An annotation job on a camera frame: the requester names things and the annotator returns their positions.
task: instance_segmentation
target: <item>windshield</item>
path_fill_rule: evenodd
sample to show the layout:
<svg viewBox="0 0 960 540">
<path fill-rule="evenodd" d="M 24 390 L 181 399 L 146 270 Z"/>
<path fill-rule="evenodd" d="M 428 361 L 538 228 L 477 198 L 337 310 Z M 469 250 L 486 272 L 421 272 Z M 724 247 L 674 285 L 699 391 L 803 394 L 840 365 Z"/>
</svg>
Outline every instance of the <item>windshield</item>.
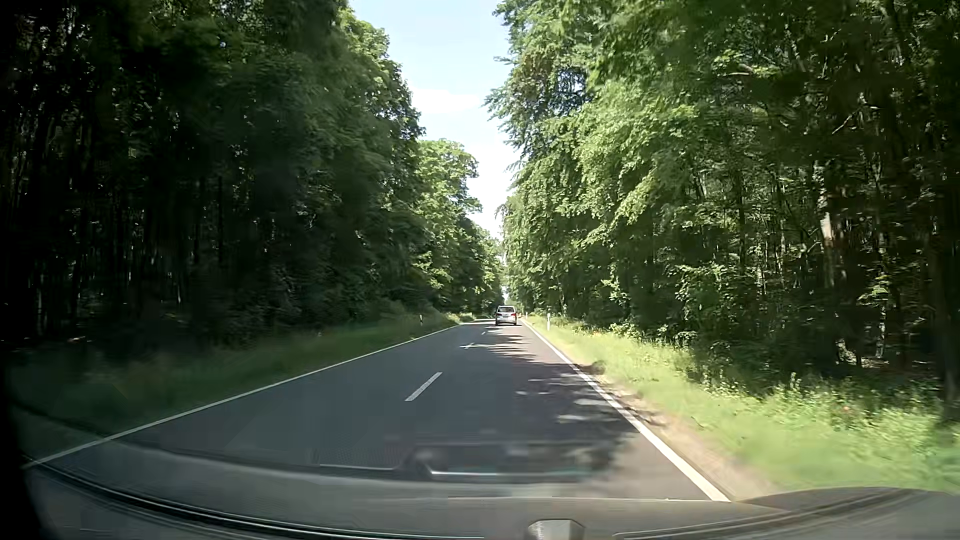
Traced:
<svg viewBox="0 0 960 540">
<path fill-rule="evenodd" d="M 32 486 L 960 491 L 957 2 L 4 10 Z"/>
</svg>

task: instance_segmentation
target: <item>white dashed center line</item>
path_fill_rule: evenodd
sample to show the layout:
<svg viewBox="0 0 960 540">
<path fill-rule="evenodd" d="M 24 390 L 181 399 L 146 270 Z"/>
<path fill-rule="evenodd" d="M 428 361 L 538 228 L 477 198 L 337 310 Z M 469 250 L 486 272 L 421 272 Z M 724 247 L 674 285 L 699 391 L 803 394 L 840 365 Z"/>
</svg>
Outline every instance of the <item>white dashed center line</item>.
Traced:
<svg viewBox="0 0 960 540">
<path fill-rule="evenodd" d="M 410 397 L 408 397 L 407 399 L 405 399 L 405 400 L 403 400 L 403 401 L 405 401 L 405 402 L 412 402 L 412 401 L 414 401 L 414 400 L 417 398 L 417 396 L 420 395 L 420 394 L 423 392 L 423 390 L 426 390 L 426 387 L 429 386 L 430 383 L 432 383 L 434 380 L 437 379 L 437 377 L 439 377 L 439 376 L 442 375 L 442 374 L 443 374 L 442 371 L 438 371 L 437 373 L 433 374 L 433 377 L 431 377 L 430 379 L 427 379 L 425 383 L 423 383 L 423 384 L 420 385 L 420 388 L 414 390 L 414 393 L 413 393 L 413 394 L 410 394 Z"/>
</svg>

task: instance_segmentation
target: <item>forest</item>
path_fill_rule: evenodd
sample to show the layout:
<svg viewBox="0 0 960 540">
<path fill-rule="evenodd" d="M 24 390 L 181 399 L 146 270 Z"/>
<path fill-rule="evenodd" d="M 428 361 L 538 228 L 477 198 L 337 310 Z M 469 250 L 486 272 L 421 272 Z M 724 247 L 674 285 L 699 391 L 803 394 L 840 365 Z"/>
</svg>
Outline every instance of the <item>forest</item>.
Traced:
<svg viewBox="0 0 960 540">
<path fill-rule="evenodd" d="M 423 138 L 387 36 L 346 2 L 3 11 L 4 349 L 233 346 L 502 302 L 476 160 Z"/>
<path fill-rule="evenodd" d="M 513 302 L 690 346 L 707 377 L 882 374 L 956 413 L 960 3 L 497 13 Z"/>
</svg>

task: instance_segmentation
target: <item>cloud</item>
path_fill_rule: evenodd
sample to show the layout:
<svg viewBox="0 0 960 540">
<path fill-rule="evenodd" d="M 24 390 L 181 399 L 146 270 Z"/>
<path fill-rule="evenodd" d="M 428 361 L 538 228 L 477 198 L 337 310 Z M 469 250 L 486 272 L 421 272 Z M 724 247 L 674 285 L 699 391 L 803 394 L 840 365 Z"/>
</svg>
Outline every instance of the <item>cloud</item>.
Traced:
<svg viewBox="0 0 960 540">
<path fill-rule="evenodd" d="M 506 143 L 467 145 L 479 164 L 479 176 L 467 181 L 470 194 L 480 200 L 483 211 L 470 218 L 494 236 L 500 237 L 500 218 L 496 209 L 507 200 L 513 171 L 507 170 L 519 154 Z"/>
<path fill-rule="evenodd" d="M 444 114 L 480 107 L 482 100 L 473 94 L 454 94 L 448 90 L 411 88 L 414 107 L 426 114 Z"/>
</svg>

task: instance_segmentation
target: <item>road marking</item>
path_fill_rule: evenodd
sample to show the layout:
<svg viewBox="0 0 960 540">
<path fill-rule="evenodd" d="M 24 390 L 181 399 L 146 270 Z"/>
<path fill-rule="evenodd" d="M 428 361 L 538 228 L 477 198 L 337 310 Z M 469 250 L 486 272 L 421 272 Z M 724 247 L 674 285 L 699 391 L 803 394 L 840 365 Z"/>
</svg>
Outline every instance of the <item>road marking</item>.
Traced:
<svg viewBox="0 0 960 540">
<path fill-rule="evenodd" d="M 408 340 L 406 340 L 406 341 L 401 341 L 400 343 L 396 343 L 396 344 L 394 344 L 394 345 L 391 345 L 390 347 L 384 347 L 383 349 L 377 349 L 376 351 L 373 351 L 373 352 L 371 352 L 371 353 L 366 353 L 366 354 L 364 354 L 364 355 L 355 356 L 355 357 L 353 357 L 353 358 L 351 358 L 351 359 L 349 359 L 349 360 L 344 360 L 344 361 L 342 361 L 342 362 L 337 362 L 337 363 L 335 363 L 335 364 L 333 364 L 333 365 L 328 365 L 328 366 L 322 367 L 322 368 L 320 368 L 320 369 L 315 369 L 315 370 L 313 370 L 313 371 L 311 371 L 311 372 L 304 373 L 304 374 L 301 374 L 301 375 L 297 375 L 297 376 L 295 376 L 295 377 L 291 377 L 290 379 L 284 379 L 284 380 L 281 380 L 281 381 L 278 381 L 278 382 L 274 382 L 274 383 L 272 383 L 272 384 L 267 384 L 266 386 L 261 386 L 261 387 L 259 387 L 259 388 L 255 388 L 255 389 L 253 389 L 253 390 L 249 390 L 249 391 L 244 392 L 244 393 L 242 393 L 242 394 L 237 394 L 237 395 L 235 395 L 235 396 L 231 396 L 231 397 L 229 397 L 229 398 L 225 398 L 225 399 L 223 399 L 223 400 L 220 400 L 219 402 L 214 402 L 214 403 L 212 403 L 212 404 L 207 404 L 207 405 L 201 405 L 201 406 L 198 406 L 198 407 L 196 407 L 196 408 L 191 408 L 190 410 L 186 410 L 186 411 L 184 411 L 184 412 L 175 414 L 175 415 L 173 415 L 173 416 L 168 416 L 168 417 L 166 417 L 166 418 L 161 418 L 161 419 L 159 419 L 159 420 L 155 420 L 155 421 L 151 422 L 150 424 L 144 424 L 143 426 L 137 426 L 136 428 L 131 428 L 131 429 L 126 430 L 126 431 L 120 431 L 119 433 L 114 433 L 113 435 L 107 435 L 106 437 L 99 438 L 99 439 L 97 439 L 97 440 L 95 440 L 95 441 L 90 441 L 90 442 L 88 442 L 88 443 L 84 443 L 84 444 L 82 444 L 82 445 L 80 445 L 80 446 L 75 446 L 75 447 L 73 447 L 73 448 L 69 448 L 69 449 L 64 450 L 64 451 L 62 451 L 62 452 L 57 452 L 56 454 L 50 454 L 50 455 L 47 455 L 46 457 L 41 457 L 40 459 L 34 459 L 33 461 L 28 461 L 27 463 L 21 465 L 20 468 L 21 468 L 21 469 L 29 469 L 29 468 L 33 467 L 34 465 L 40 465 L 40 464 L 42 464 L 42 463 L 46 463 L 47 461 L 51 461 L 51 460 L 57 459 L 57 458 L 59 458 L 59 457 L 64 457 L 65 455 L 70 455 L 70 454 L 79 452 L 79 451 L 81 451 L 81 450 L 86 450 L 86 449 L 88 449 L 88 448 L 92 448 L 92 447 L 95 447 L 95 446 L 100 446 L 100 445 L 102 445 L 102 444 L 104 444 L 104 443 L 106 443 L 106 442 L 109 442 L 109 441 L 112 441 L 112 440 L 115 440 L 115 439 L 119 439 L 120 437 L 126 437 L 127 435 L 136 433 L 136 432 L 138 432 L 138 431 L 143 431 L 143 430 L 146 430 L 146 429 L 148 429 L 148 428 L 152 428 L 153 426 L 159 426 L 160 424 L 163 424 L 163 423 L 166 423 L 166 422 L 170 422 L 171 420 L 177 420 L 178 418 L 182 418 L 182 417 L 184 417 L 184 416 L 186 416 L 186 415 L 188 415 L 188 414 L 193 414 L 193 413 L 195 413 L 195 412 L 200 412 L 200 411 L 202 411 L 202 410 L 205 410 L 205 409 L 208 409 L 208 408 L 217 406 L 217 405 L 225 404 L 226 402 L 232 402 L 233 400 L 239 400 L 240 398 L 245 398 L 245 397 L 247 397 L 247 396 L 249 396 L 249 395 L 251 395 L 251 394 L 255 394 L 255 393 L 257 393 L 257 392 L 266 390 L 266 389 L 268 389 L 268 388 L 273 388 L 274 386 L 280 386 L 281 384 L 290 382 L 291 380 L 297 380 L 297 379 L 302 379 L 302 378 L 304 378 L 304 377 L 309 377 L 309 376 L 311 376 L 311 375 L 320 373 L 320 372 L 322 372 L 323 370 L 330 369 L 331 367 L 337 367 L 337 366 L 340 366 L 340 365 L 344 365 L 344 364 L 346 364 L 346 363 L 348 363 L 348 362 L 353 362 L 354 360 L 359 360 L 360 358 L 366 358 L 367 356 L 373 356 L 373 355 L 376 355 L 377 353 L 383 353 L 384 351 L 389 351 L 389 350 L 393 349 L 394 347 L 399 347 L 400 345 L 406 345 L 407 343 L 413 343 L 414 341 L 417 341 L 418 339 L 424 339 L 424 337 L 429 337 L 429 336 L 431 336 L 431 335 L 433 335 L 433 334 L 435 334 L 435 333 L 440 333 L 440 332 L 442 332 L 442 331 L 448 331 L 448 330 L 450 330 L 450 329 L 452 329 L 452 328 L 457 328 L 457 327 L 460 327 L 460 326 L 463 326 L 463 325 L 456 324 L 456 325 L 453 325 L 452 327 L 446 327 L 446 328 L 444 328 L 444 329 L 439 329 L 439 330 L 437 330 L 437 331 L 432 331 L 432 332 L 430 332 L 430 333 L 425 333 L 424 335 L 421 335 L 421 336 L 419 336 L 419 337 L 414 337 L 414 338 L 408 339 Z"/>
<path fill-rule="evenodd" d="M 589 384 L 590 387 L 596 391 L 596 393 L 600 394 L 600 397 L 606 400 L 608 404 L 610 404 L 613 408 L 617 410 L 617 412 L 623 415 L 623 417 L 627 419 L 627 422 L 630 422 L 630 424 L 634 428 L 636 428 L 636 430 L 639 431 L 641 435 L 643 435 L 644 437 L 646 437 L 648 441 L 650 441 L 650 444 L 654 445 L 654 448 L 659 450 L 660 453 L 663 454 L 664 457 L 669 459 L 670 462 L 673 463 L 675 467 L 680 469 L 680 472 L 684 473 L 684 475 L 687 478 L 689 478 L 690 481 L 696 484 L 696 486 L 699 487 L 700 490 L 703 491 L 705 495 L 710 497 L 713 501 L 723 501 L 725 503 L 730 502 L 730 498 L 724 495 L 724 493 L 719 489 L 717 489 L 715 485 L 710 483 L 709 480 L 704 478 L 704 476 L 701 475 L 699 471 L 694 469 L 693 466 L 687 463 L 685 459 L 683 459 L 676 452 L 674 452 L 672 448 L 667 446 L 667 444 L 663 442 L 662 439 L 657 437 L 656 433 L 653 433 L 650 430 L 650 428 L 647 428 L 646 425 L 644 425 L 642 422 L 637 420 L 637 418 L 634 416 L 632 412 L 627 410 L 623 405 L 620 404 L 620 402 L 618 402 L 610 394 L 608 394 L 606 390 L 601 388 L 600 385 L 597 384 L 595 380 L 593 380 L 593 377 L 584 373 L 583 370 L 580 369 L 580 366 L 573 363 L 572 361 L 570 361 L 569 358 L 564 356 L 564 354 L 561 353 L 560 350 L 554 347 L 552 343 L 547 341 L 545 337 L 540 335 L 540 332 L 538 332 L 537 329 L 535 329 L 532 325 L 530 325 L 526 321 L 523 321 L 523 326 L 530 329 L 534 333 L 534 335 L 540 339 L 540 341 L 545 343 L 546 346 L 549 347 L 550 350 L 554 352 L 554 354 L 556 354 L 561 360 L 569 364 L 570 367 L 573 368 L 573 371 L 577 373 L 577 375 L 579 375 L 583 380 L 585 380 L 587 384 Z"/>
<path fill-rule="evenodd" d="M 414 393 L 413 393 L 413 394 L 410 394 L 410 397 L 408 397 L 407 399 L 405 399 L 405 400 L 403 400 L 403 401 L 405 401 L 405 402 L 412 402 L 412 401 L 414 401 L 414 400 L 417 398 L 417 396 L 420 395 L 420 393 L 423 392 L 423 390 L 426 390 L 426 387 L 429 386 L 431 382 L 433 382 L 434 380 L 436 380 L 437 377 L 439 377 L 442 373 L 443 373 L 442 371 L 438 371 L 437 373 L 433 374 L 433 377 L 431 377 L 430 379 L 427 379 L 425 383 L 423 383 L 423 384 L 420 385 L 420 388 L 414 390 Z"/>
</svg>

